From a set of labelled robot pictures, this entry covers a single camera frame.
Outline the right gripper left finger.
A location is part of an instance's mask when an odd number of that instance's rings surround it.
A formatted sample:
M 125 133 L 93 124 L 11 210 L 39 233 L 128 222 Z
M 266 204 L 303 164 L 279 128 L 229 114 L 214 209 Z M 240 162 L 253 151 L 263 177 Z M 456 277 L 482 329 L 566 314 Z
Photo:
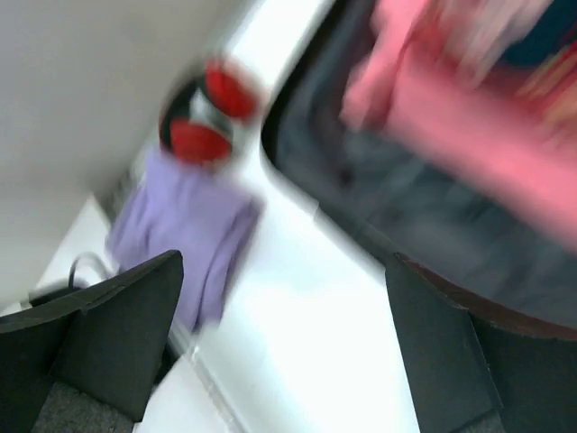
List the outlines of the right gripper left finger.
M 1 318 L 1 430 L 29 432 L 62 382 L 142 420 L 184 271 L 167 251 L 129 271 Z

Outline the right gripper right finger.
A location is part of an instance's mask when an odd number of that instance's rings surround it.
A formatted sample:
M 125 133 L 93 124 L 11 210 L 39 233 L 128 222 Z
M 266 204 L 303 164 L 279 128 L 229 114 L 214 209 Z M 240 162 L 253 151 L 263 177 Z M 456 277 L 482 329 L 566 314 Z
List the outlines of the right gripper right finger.
M 496 327 L 385 259 L 394 325 L 423 432 L 574 432 L 576 344 Z

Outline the purple garment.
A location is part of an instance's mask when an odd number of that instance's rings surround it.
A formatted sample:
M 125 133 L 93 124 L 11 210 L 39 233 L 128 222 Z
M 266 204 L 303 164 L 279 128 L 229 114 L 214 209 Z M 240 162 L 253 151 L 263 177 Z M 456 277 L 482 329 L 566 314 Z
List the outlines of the purple garment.
M 184 280 L 175 316 L 195 331 L 221 318 L 229 279 L 260 211 L 249 193 L 154 149 L 142 182 L 111 228 L 107 248 L 121 270 L 180 251 Z

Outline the red and black headphones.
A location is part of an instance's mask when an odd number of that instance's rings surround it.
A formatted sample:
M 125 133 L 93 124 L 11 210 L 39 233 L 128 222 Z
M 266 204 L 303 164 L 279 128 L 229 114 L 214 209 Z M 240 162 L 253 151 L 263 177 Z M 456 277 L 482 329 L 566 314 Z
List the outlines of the red and black headphones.
M 205 57 L 170 90 L 160 111 L 160 147 L 198 167 L 226 163 L 266 104 L 266 90 L 245 64 L 221 53 Z

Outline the pink sweater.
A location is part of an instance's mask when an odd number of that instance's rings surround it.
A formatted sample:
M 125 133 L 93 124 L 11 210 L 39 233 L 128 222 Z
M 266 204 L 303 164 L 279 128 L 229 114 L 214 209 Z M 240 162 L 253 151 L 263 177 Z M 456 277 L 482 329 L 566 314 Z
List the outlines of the pink sweater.
M 516 2 L 513 28 L 535 27 L 553 1 Z M 502 57 L 484 78 L 455 52 L 476 2 L 444 15 L 438 1 L 379 1 L 376 42 L 353 69 L 343 116 L 397 135 L 534 225 L 576 234 L 576 124 L 550 124 L 515 99 L 526 72 Z

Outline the red cartoon print garment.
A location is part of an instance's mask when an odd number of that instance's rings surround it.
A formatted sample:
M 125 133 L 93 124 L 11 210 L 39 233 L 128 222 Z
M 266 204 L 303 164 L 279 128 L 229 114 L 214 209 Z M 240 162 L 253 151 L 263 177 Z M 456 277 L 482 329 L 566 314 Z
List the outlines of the red cartoon print garment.
M 516 101 L 547 123 L 576 124 L 576 3 L 553 1 L 508 59 L 526 72 Z

